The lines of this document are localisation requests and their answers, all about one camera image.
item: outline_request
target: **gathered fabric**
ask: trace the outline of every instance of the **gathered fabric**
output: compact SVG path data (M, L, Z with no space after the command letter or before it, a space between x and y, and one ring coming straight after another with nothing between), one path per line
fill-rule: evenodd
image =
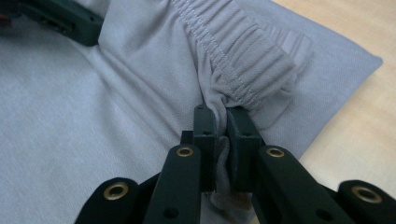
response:
M0 222L72 223L93 191L161 171L193 109L248 110L267 144L300 157L381 60L258 0L77 0L105 18L87 48L26 18L0 28ZM219 139L201 223L249 223Z

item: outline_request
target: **gray fabric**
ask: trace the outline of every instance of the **gray fabric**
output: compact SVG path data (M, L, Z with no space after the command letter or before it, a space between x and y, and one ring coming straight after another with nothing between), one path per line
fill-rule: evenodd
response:
M89 1L105 16L85 48L23 18L0 29L0 223L72 223L102 182L138 183L205 102L250 111L267 143L301 156L380 59L261 1ZM202 223L246 223L222 137L219 191Z

